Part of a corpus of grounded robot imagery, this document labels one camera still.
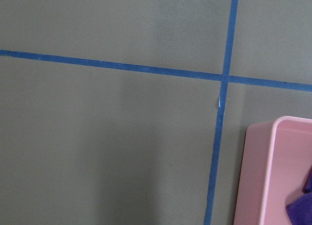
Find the purple cloth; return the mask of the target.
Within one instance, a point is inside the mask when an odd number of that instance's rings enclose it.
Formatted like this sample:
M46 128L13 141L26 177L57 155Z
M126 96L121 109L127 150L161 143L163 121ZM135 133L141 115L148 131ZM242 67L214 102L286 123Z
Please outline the purple cloth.
M303 193L286 206L286 213L292 225L312 224L312 169L309 170Z

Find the pink plastic bin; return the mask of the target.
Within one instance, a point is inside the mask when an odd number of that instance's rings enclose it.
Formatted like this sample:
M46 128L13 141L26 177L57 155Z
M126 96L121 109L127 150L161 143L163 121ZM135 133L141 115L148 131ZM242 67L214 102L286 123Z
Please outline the pink plastic bin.
M283 116L248 127L235 225L289 225L286 206L304 192L312 171L312 121Z

